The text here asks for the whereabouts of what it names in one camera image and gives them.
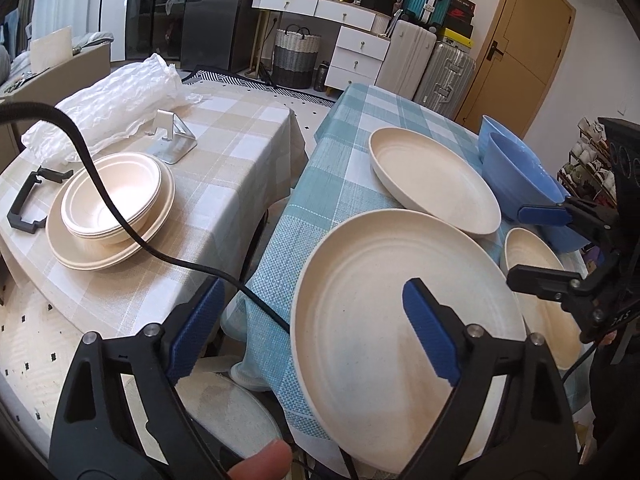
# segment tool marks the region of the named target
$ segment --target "blue gripper pad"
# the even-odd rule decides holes
[[[518,221],[528,225],[551,225],[563,227],[573,218],[564,207],[524,206],[518,211]]]
[[[196,364],[200,350],[207,341],[213,325],[225,306],[225,283],[216,280],[200,303],[193,309],[170,351],[166,377],[175,386],[178,379],[187,377]]]
[[[456,346],[433,313],[429,303],[412,282],[404,284],[402,306],[436,375],[446,379],[452,387],[455,387],[460,380]]]

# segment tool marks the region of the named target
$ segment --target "screw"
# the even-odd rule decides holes
[[[539,334],[538,332],[534,332],[533,334],[531,334],[529,336],[529,339],[531,339],[531,342],[535,346],[542,346],[545,343],[545,337],[542,334]]]
[[[484,328],[480,325],[469,325],[466,327],[466,332],[474,339],[478,339],[484,335]]]
[[[593,314],[591,314],[593,316],[593,320],[596,323],[602,323],[604,321],[605,315],[604,312],[602,311],[602,309],[597,308],[596,310],[593,311]]]
[[[149,323],[142,329],[142,333],[147,337],[154,337],[160,333],[160,329],[158,323]]]
[[[91,343],[95,342],[96,339],[98,339],[98,335],[95,332],[87,332],[82,336],[82,342],[85,345],[90,345]]]

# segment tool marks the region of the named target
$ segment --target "blue bowl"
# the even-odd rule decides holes
[[[508,137],[513,140],[525,152],[527,152],[537,164],[540,164],[540,159],[535,153],[533,153],[533,150],[529,146],[522,142],[515,134],[511,133],[510,130],[502,126],[498,121],[486,115],[482,116],[482,126],[480,126],[480,134],[478,135],[478,155],[480,156],[480,161],[484,160],[484,154],[486,153],[487,146],[489,145],[489,135],[492,133],[501,134],[503,137]]]
[[[482,178],[494,192],[502,214],[511,221],[518,220],[524,205],[551,206],[569,195],[523,145],[491,132],[482,164]],[[557,253],[576,251],[588,243],[568,227],[541,226],[541,230]]]

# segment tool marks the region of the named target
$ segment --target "wooden door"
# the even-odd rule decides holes
[[[489,115],[523,138],[555,77],[575,9],[566,0],[503,1],[456,122],[478,133]]]

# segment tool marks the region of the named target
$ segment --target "silver suitcase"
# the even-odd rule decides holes
[[[475,69],[476,62],[469,54],[439,41],[433,49],[414,102],[453,119],[462,92]]]
[[[376,86],[411,99],[420,84],[436,41],[436,35],[432,32],[398,20],[376,79]]]

